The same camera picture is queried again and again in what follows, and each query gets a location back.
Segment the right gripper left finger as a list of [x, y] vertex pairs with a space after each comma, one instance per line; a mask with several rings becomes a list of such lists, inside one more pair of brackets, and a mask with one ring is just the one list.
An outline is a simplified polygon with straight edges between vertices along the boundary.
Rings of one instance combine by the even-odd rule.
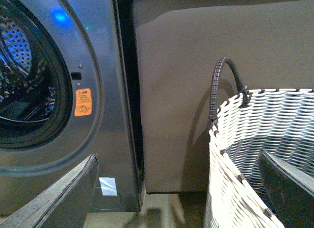
[[99, 166], [96, 154], [67, 172], [25, 206], [4, 219], [2, 228], [82, 228], [91, 207]]

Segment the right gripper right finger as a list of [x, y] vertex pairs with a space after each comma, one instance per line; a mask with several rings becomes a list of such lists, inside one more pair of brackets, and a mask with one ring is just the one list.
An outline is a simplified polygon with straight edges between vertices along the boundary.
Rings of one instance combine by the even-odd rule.
[[258, 166], [266, 193], [286, 228], [314, 226], [314, 178], [267, 151]]

